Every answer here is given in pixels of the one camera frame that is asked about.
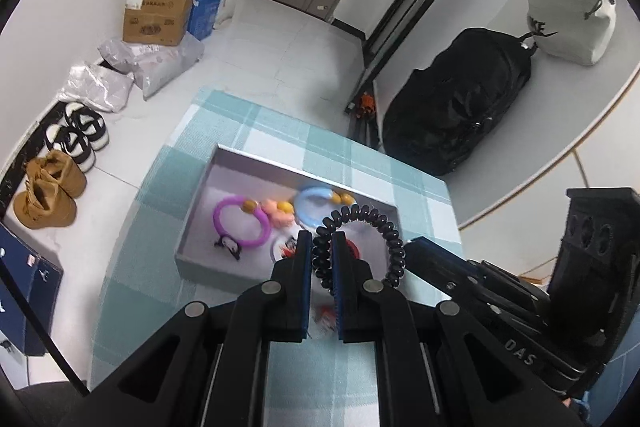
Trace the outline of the black tripod stand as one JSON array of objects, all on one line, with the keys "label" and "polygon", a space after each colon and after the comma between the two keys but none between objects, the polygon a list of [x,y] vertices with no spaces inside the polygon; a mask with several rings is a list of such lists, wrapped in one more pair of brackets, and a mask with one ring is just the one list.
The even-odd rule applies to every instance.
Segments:
[{"label": "black tripod stand", "polygon": [[381,146],[374,80],[435,0],[394,0],[364,43],[364,69],[345,106],[348,137],[377,150]]}]

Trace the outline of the teal plaid tablecloth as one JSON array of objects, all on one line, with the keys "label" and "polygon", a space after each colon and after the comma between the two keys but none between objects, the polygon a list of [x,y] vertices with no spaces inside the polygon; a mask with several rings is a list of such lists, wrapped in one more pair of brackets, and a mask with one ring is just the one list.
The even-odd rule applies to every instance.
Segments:
[{"label": "teal plaid tablecloth", "polygon": [[[169,317],[196,298],[227,295],[183,280],[175,250],[217,145],[273,159],[395,205],[405,239],[462,251],[446,184],[370,147],[267,107],[204,89],[160,149],[120,230],[102,286],[89,383],[98,385]],[[270,351],[269,426],[374,426],[373,350],[334,337]]]}]

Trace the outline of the black white sneaker pair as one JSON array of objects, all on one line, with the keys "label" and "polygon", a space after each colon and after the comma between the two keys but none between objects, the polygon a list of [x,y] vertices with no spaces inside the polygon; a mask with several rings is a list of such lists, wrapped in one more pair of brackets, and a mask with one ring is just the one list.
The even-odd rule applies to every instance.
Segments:
[{"label": "black white sneaker pair", "polygon": [[75,161],[86,173],[96,165],[96,152],[110,143],[105,121],[89,106],[70,102],[64,107],[63,124],[51,124],[44,132],[48,150],[57,150]]}]

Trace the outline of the grey phone box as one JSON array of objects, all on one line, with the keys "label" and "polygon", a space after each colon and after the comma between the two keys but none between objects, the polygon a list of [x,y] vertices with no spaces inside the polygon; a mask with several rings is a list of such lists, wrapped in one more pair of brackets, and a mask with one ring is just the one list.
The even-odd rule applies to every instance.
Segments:
[{"label": "grey phone box", "polygon": [[398,210],[384,200],[302,170],[216,146],[196,184],[175,259],[193,283],[238,293],[292,257],[297,234],[348,204],[376,208],[394,225]]}]

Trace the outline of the brown boot pair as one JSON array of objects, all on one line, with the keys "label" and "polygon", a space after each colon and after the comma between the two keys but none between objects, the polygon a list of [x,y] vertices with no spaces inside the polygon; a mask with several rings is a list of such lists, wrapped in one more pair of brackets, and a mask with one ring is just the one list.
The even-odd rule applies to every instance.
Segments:
[{"label": "brown boot pair", "polygon": [[15,217],[31,230],[68,227],[76,219],[76,199],[86,185],[85,173],[70,156],[50,150],[27,163],[25,190],[13,202]]}]

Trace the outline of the white Nike bag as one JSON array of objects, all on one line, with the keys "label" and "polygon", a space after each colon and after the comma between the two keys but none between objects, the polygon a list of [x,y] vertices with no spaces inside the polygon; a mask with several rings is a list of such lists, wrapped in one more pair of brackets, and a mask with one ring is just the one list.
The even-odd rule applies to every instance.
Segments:
[{"label": "white Nike bag", "polygon": [[582,66],[597,64],[616,26],[616,0],[527,0],[527,26],[549,55]]}]

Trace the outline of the red China badge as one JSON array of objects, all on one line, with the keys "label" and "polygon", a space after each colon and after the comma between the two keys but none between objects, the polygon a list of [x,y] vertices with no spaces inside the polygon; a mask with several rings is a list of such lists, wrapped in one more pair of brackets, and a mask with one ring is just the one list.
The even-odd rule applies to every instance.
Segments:
[{"label": "red China badge", "polygon": [[350,252],[354,256],[354,258],[355,259],[359,259],[360,258],[360,251],[359,251],[357,245],[354,242],[352,242],[350,239],[346,239],[346,243],[347,243],[347,246],[349,247]]}]

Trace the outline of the black penguin charm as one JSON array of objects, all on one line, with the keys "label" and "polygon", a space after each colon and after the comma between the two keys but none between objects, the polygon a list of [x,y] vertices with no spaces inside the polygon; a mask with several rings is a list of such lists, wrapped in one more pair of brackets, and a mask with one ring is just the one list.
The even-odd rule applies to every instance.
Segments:
[{"label": "black penguin charm", "polygon": [[242,246],[231,236],[222,234],[214,246],[224,248],[236,261],[240,260]]}]

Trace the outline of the navy Jordan shoe box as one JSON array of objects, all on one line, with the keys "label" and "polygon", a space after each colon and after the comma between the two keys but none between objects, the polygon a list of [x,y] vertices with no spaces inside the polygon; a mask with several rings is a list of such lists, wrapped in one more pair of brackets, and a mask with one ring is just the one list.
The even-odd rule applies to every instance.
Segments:
[{"label": "navy Jordan shoe box", "polygon": [[[63,269],[32,251],[4,225],[1,225],[1,260],[29,306],[48,334],[61,286]],[[1,332],[13,346],[28,357],[43,357],[46,346],[37,336],[25,314],[1,283]]]}]

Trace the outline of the grey plastic mail bag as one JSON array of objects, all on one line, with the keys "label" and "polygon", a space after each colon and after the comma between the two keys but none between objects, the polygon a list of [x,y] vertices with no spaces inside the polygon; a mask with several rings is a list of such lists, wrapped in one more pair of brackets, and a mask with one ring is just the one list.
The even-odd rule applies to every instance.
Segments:
[{"label": "grey plastic mail bag", "polygon": [[178,46],[126,43],[111,38],[100,44],[98,51],[117,72],[131,75],[142,98],[149,100],[201,60],[204,44],[186,32]]}]

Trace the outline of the blue cardboard box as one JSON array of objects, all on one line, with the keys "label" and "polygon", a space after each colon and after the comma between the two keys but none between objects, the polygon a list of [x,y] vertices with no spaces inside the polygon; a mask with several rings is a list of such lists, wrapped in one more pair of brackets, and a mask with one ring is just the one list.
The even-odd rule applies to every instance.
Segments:
[{"label": "blue cardboard box", "polygon": [[193,0],[187,31],[198,40],[206,39],[214,30],[222,0]]}]

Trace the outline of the brown cardboard box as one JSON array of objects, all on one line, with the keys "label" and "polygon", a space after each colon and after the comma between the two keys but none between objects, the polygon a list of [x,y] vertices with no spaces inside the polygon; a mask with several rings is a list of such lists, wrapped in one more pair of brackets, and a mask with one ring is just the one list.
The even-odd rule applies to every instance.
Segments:
[{"label": "brown cardboard box", "polygon": [[126,43],[178,46],[193,0],[126,0],[122,40]]}]

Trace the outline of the red clear hair clip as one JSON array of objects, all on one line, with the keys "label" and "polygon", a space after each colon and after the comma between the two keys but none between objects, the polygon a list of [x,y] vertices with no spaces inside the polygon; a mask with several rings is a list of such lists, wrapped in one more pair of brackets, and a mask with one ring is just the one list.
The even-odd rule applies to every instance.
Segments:
[{"label": "red clear hair clip", "polygon": [[314,321],[323,332],[336,331],[336,315],[332,306],[318,306],[314,311]]}]

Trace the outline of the pink pig figurine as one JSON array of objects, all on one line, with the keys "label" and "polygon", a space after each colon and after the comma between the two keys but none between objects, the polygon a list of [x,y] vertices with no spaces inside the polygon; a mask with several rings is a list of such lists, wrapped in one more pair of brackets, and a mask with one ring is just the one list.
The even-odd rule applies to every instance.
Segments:
[{"label": "pink pig figurine", "polygon": [[294,225],[295,209],[287,200],[264,199],[260,208],[269,218],[270,225],[275,229],[285,229]]}]

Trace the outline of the black backpack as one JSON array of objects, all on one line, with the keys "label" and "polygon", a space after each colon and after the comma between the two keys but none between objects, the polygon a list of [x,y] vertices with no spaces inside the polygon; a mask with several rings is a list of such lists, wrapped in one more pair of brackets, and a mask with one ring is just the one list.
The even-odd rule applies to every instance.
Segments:
[{"label": "black backpack", "polygon": [[431,176],[454,171],[528,83],[531,36],[466,28],[430,66],[413,69],[384,115],[385,153]]}]

